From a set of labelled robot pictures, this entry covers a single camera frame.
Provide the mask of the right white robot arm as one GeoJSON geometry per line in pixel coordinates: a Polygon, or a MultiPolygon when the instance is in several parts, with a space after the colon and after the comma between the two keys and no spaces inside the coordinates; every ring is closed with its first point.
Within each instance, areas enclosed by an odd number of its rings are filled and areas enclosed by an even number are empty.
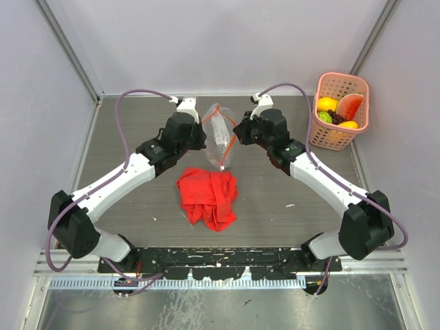
{"type": "Polygon", "coordinates": [[[301,245],[305,268],[316,271],[333,256],[361,261],[393,238],[388,197],[351,184],[308,153],[303,143],[290,137],[280,110],[264,110],[255,118],[247,111],[233,131],[240,144],[262,147],[274,167],[306,184],[340,215],[338,231],[319,233],[301,245]]]}

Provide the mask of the watermelon slice toy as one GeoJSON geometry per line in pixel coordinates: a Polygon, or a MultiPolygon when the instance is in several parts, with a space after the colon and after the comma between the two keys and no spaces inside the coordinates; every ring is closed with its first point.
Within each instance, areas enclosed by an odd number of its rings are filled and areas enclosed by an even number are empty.
{"type": "Polygon", "coordinates": [[[336,113],[343,116],[347,120],[354,119],[360,105],[364,100],[364,96],[360,93],[351,93],[345,95],[338,103],[336,113]]]}

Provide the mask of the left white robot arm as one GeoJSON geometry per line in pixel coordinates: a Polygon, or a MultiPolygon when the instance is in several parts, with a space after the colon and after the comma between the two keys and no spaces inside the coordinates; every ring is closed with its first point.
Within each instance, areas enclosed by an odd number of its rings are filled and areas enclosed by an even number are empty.
{"type": "Polygon", "coordinates": [[[109,234],[94,223],[129,192],[174,167],[187,151],[204,149],[205,140],[198,119],[174,113],[156,137],[138,146],[119,167],[72,194],[57,192],[51,200],[48,237],[71,259],[92,254],[110,260],[121,272],[131,272],[140,258],[138,249],[121,234],[109,234]]]}

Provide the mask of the pink plastic basket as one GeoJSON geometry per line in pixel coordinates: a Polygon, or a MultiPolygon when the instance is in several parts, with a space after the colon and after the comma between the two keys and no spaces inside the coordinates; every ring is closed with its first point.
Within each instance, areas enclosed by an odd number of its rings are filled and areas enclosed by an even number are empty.
{"type": "Polygon", "coordinates": [[[309,142],[341,151],[369,127],[369,85],[338,72],[321,75],[316,90],[309,142]]]}

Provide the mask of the clear zip bag orange zipper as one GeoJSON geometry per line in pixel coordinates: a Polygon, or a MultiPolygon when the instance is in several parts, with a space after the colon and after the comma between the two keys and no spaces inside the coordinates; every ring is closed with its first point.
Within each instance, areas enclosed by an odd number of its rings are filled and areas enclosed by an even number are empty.
{"type": "Polygon", "coordinates": [[[234,112],[214,103],[201,119],[206,134],[204,149],[208,161],[219,171],[232,165],[232,147],[236,142],[233,128],[237,125],[234,112]]]}

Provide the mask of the green custard apple toy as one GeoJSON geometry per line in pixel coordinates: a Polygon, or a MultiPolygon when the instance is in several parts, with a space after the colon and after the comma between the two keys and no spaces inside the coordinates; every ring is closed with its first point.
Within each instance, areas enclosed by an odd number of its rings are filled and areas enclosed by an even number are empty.
{"type": "Polygon", "coordinates": [[[318,118],[322,122],[325,122],[327,124],[332,124],[333,123],[333,118],[332,118],[332,116],[328,112],[325,112],[325,111],[318,112],[318,118]]]}

